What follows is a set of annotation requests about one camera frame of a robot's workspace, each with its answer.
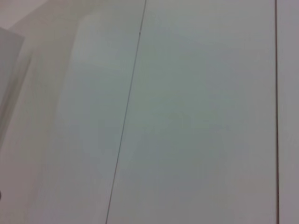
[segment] white surface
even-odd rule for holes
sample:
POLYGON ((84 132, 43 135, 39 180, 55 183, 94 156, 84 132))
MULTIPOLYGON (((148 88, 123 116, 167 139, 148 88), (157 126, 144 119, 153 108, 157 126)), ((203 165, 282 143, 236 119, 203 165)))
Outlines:
POLYGON ((29 223, 105 223, 143 5, 111 0, 80 22, 29 223))
POLYGON ((0 107, 24 38, 0 28, 0 107))
POLYGON ((1 0, 0 27, 10 28, 47 0, 1 0))
POLYGON ((108 224, 273 224, 272 0, 148 0, 108 224))
POLYGON ((299 2, 278 0, 280 223, 299 220, 299 2))

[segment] panel seam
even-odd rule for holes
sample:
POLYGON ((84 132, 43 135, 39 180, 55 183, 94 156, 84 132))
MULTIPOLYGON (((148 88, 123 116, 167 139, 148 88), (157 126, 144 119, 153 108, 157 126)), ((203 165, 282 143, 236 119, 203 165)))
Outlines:
POLYGON ((276 223, 280 223, 279 216, 279 131, 278 131, 278 25, 277 0, 275 4, 275 109, 276 109, 276 223))
POLYGON ((120 152, 121 152, 122 137, 123 137, 124 128, 125 128, 125 124, 126 124, 126 118, 127 118, 127 112, 128 112, 128 105, 129 105, 129 100, 130 100, 130 95, 131 95, 131 90, 132 90, 132 83, 133 83, 133 78, 134 78, 134 73, 135 73, 135 67, 136 67, 136 61, 137 61, 137 54, 138 54, 138 49, 139 49, 139 43, 140 43, 141 30, 142 30, 142 25, 143 25, 143 19, 144 19, 144 14, 145 14, 146 3, 147 3, 147 0, 144 1, 144 7, 143 7, 142 19, 141 19, 141 24, 140 24, 140 29, 139 29, 139 36, 138 36, 137 48, 136 48, 136 53, 135 53, 134 65, 133 65, 133 71, 132 71, 132 76, 131 76, 131 83, 130 83, 130 88, 129 88, 127 106, 126 106, 125 116, 124 116, 123 125, 122 125, 120 146, 119 146, 119 149, 118 149, 118 154, 117 154, 117 159, 116 159, 116 165, 115 165, 115 170, 114 170, 114 177, 113 177, 113 181, 112 181, 112 187, 111 187, 111 192, 110 192, 110 198, 109 198, 109 204, 108 204, 108 210, 107 210, 107 216, 106 216, 106 222, 105 222, 105 224, 108 223, 108 217, 109 217, 109 212, 110 212, 110 205, 111 205, 112 193, 113 193, 113 189, 114 189, 116 171, 117 171, 117 166, 118 166, 120 152))

